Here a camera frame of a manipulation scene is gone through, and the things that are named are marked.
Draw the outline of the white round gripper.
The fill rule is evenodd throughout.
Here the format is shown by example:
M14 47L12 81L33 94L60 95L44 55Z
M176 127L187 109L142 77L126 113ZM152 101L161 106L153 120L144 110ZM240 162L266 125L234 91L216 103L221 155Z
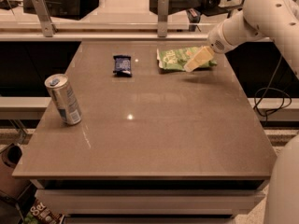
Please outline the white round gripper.
M216 25L207 35L208 46L202 46L199 50L186 62L184 70L192 72L201 67L205 63L211 61L214 57L214 52L224 54L235 49L235 46L230 44L224 36L223 24Z

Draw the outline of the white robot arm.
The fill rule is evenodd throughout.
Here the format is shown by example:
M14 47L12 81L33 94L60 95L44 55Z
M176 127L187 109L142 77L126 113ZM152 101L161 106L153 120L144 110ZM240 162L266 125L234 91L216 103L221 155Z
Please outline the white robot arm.
M226 53L268 37L299 78L298 5L292 0L245 0L242 10L215 26L201 62L213 53ZM269 182L264 224L299 224L299 135L279 152Z

